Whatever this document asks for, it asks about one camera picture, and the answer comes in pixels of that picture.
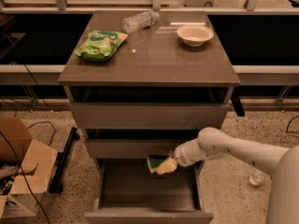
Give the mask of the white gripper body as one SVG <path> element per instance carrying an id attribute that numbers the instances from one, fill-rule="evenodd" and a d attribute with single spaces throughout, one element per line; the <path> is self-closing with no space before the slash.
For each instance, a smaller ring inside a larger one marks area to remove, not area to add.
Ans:
<path id="1" fill-rule="evenodd" d="M 173 158 L 182 167 L 194 165 L 198 161 L 202 161 L 206 153 L 200 148 L 198 140 L 185 142 L 173 151 Z"/>

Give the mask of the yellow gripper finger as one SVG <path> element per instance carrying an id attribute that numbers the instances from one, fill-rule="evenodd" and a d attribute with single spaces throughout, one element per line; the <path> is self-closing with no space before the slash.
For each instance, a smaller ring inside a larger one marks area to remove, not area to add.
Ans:
<path id="1" fill-rule="evenodd" d="M 172 154 L 159 155 L 157 158 L 156 173 L 158 175 L 169 174 L 176 171 L 178 162 Z"/>

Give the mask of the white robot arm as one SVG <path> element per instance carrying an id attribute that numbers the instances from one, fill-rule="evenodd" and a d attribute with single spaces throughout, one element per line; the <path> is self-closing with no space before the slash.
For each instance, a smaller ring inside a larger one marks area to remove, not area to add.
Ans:
<path id="1" fill-rule="evenodd" d="M 192 141 L 158 159 L 152 171 L 163 175 L 178 166 L 231 155 L 273 177 L 265 224 L 299 224 L 299 146 L 287 148 L 232 137 L 206 127 Z"/>

